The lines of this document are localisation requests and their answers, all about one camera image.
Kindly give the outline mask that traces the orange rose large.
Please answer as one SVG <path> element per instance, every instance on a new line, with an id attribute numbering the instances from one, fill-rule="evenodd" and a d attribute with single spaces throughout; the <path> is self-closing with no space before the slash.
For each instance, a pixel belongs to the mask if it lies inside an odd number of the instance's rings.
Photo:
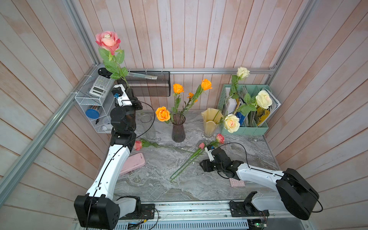
<path id="1" fill-rule="evenodd" d="M 172 115 L 165 106 L 159 107 L 156 110 L 155 114 L 156 114 L 157 119 L 161 122 L 165 122 L 167 124 L 173 122 Z"/>

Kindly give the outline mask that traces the cream rose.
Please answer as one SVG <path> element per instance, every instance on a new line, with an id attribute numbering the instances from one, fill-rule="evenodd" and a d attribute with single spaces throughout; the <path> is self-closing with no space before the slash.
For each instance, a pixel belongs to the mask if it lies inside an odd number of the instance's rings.
<path id="1" fill-rule="evenodd" d="M 240 128 L 240 120 L 236 115 L 229 114 L 226 117 L 220 119 L 221 133 L 225 131 L 228 133 L 234 133 Z"/>
<path id="2" fill-rule="evenodd" d="M 242 115 L 246 116 L 250 112 L 257 111 L 258 107 L 268 109 L 273 103 L 269 93 L 265 90 L 261 90 L 254 97 L 251 97 L 250 94 L 247 93 L 244 97 L 244 101 L 245 103 L 235 109 L 235 113 L 240 112 Z"/>
<path id="3" fill-rule="evenodd" d="M 238 68 L 236 75 L 232 75 L 230 93 L 229 93 L 229 96 L 226 98 L 226 101 L 228 101 L 230 98 L 231 99 L 240 98 L 237 93 L 239 81 L 246 79 L 249 75 L 250 75 L 250 72 L 248 71 L 247 68 L 244 68 L 244 67 Z M 244 116 L 246 116 L 246 114 L 249 113 L 251 110 L 252 110 L 251 104 L 245 103 L 241 105 L 238 109 L 232 111 L 231 113 L 230 112 L 227 113 L 227 115 L 234 114 L 236 112 L 241 112 Z"/>

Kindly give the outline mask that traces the orange carnation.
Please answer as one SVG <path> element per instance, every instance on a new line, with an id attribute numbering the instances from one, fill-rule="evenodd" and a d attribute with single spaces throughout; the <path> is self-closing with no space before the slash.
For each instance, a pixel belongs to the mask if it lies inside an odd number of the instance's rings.
<path id="1" fill-rule="evenodd" d="M 185 105 L 181 111 L 181 115 L 184 117 L 187 112 L 193 107 L 193 105 L 198 101 L 197 96 L 193 93 L 189 93 L 188 102 L 185 102 Z"/>

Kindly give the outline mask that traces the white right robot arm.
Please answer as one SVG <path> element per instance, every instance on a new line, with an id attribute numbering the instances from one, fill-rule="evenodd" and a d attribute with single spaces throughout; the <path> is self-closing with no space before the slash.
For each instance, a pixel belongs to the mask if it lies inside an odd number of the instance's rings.
<path id="1" fill-rule="evenodd" d="M 272 171 L 232 161 L 220 147 L 205 148 L 208 159 L 200 162 L 205 172 L 217 172 L 225 178 L 253 182 L 272 190 L 252 191 L 243 202 L 229 202 L 233 217 L 268 217 L 270 210 L 285 211 L 308 220 L 319 203 L 317 191 L 294 169 Z"/>

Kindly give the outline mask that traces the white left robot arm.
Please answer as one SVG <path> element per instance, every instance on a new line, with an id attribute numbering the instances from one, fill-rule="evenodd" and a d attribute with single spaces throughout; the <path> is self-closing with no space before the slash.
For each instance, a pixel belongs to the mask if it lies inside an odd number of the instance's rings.
<path id="1" fill-rule="evenodd" d="M 85 229 L 113 230 L 120 218 L 139 210 L 137 197 L 127 196 L 117 202 L 113 197 L 120 172 L 137 137 L 136 111 L 141 110 L 142 105 L 132 89 L 122 84 L 115 85 L 112 94 L 115 108 L 110 113 L 113 129 L 107 157 L 93 185 L 74 201 L 77 218 Z"/>

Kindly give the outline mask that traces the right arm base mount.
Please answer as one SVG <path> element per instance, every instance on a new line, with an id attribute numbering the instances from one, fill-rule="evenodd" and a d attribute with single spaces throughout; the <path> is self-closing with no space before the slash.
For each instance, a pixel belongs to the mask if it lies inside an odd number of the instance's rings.
<path id="1" fill-rule="evenodd" d="M 256 191 L 251 192 L 244 201 L 229 202 L 232 217 L 269 217 L 268 210 L 258 210 L 253 204 L 252 199 L 257 194 Z"/>

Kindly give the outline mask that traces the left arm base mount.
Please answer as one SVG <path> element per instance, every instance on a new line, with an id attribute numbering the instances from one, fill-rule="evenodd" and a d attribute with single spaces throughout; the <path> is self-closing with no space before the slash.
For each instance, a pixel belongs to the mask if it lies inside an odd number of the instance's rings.
<path id="1" fill-rule="evenodd" d="M 155 204 L 142 204 L 138 196 L 122 196 L 116 203 L 120 208 L 119 219 L 153 219 L 155 213 Z"/>

